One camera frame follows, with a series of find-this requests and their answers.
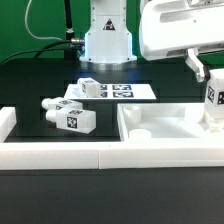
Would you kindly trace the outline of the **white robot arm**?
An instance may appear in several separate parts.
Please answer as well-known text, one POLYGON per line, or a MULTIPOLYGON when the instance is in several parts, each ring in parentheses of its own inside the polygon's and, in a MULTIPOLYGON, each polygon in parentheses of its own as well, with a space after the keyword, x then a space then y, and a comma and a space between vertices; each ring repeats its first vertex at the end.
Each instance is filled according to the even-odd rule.
MULTIPOLYGON (((127 0, 90 0, 91 26, 80 60, 96 69, 135 61, 127 0)), ((224 49, 224 0, 140 0, 139 47, 148 61, 183 56, 197 80, 209 78, 199 54, 224 49)))

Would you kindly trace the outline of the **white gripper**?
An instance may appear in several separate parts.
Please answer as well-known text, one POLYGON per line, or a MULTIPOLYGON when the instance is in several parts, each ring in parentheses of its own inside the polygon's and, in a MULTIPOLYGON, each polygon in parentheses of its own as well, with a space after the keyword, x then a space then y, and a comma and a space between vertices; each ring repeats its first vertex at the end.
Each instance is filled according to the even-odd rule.
POLYGON ((141 11, 140 52, 146 60, 183 56, 198 82, 208 81, 199 53, 224 50, 224 0, 151 0, 141 11))

